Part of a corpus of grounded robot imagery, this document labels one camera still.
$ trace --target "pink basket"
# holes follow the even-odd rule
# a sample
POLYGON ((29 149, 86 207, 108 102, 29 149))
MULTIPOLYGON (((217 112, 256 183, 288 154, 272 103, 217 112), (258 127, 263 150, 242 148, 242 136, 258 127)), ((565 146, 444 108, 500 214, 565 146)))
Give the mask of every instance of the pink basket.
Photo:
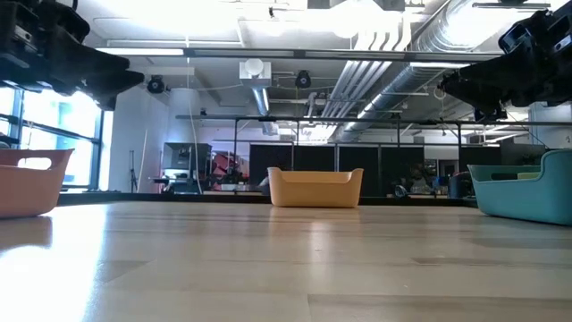
POLYGON ((0 218, 38 216, 57 204, 65 168, 73 149, 0 150, 0 218), (52 164, 47 170, 19 168, 23 158, 44 157, 52 164))

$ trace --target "glass window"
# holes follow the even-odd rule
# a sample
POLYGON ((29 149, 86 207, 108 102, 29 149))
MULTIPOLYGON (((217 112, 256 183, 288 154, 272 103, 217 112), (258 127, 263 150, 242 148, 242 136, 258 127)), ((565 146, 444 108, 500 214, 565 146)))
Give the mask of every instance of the glass window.
POLYGON ((52 126, 93 138, 101 110, 87 95, 76 92, 70 97, 53 91, 24 94, 24 120, 52 126))
POLYGON ((0 89, 0 114, 11 115, 14 105, 14 90, 0 89))
POLYGON ((91 155, 93 143, 55 135, 40 129, 24 127, 21 138, 22 148, 30 149, 67 149, 75 148, 70 163, 65 170, 64 184, 88 185, 91 174, 91 155))

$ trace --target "wooden table surface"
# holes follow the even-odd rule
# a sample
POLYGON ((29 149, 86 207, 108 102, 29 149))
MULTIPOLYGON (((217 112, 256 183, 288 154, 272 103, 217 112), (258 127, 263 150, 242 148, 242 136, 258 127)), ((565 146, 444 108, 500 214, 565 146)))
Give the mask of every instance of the wooden table surface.
POLYGON ((572 231, 472 208, 131 202, 0 221, 0 321, 570 321, 572 231))

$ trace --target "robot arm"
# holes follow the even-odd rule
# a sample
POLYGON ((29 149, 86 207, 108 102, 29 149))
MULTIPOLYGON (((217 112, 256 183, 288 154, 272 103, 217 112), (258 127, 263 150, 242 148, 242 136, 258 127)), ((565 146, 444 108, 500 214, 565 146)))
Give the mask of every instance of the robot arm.
POLYGON ((0 0, 0 87, 81 90, 105 110, 115 97, 144 80, 130 61, 81 43, 90 27, 73 8, 55 0, 0 0))
POLYGON ((490 119, 506 118, 502 107, 572 98, 572 1, 556 12, 538 11, 499 39, 505 55, 446 75, 440 88, 490 119))

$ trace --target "fluorescent light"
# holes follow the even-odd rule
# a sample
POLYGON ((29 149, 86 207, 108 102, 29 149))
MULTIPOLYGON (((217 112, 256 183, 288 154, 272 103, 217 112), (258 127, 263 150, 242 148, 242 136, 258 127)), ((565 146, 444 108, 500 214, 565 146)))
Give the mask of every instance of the fluorescent light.
POLYGON ((100 52, 104 52, 111 55, 184 55, 182 49, 179 48, 96 48, 100 52))
POLYGON ((406 13, 422 13, 425 11, 424 4, 410 4, 405 6, 406 13))
POLYGON ((455 63, 424 63, 424 62, 413 62, 411 63, 411 67, 424 67, 424 68, 450 68, 450 69, 458 69, 467 67, 470 64, 455 64, 455 63))

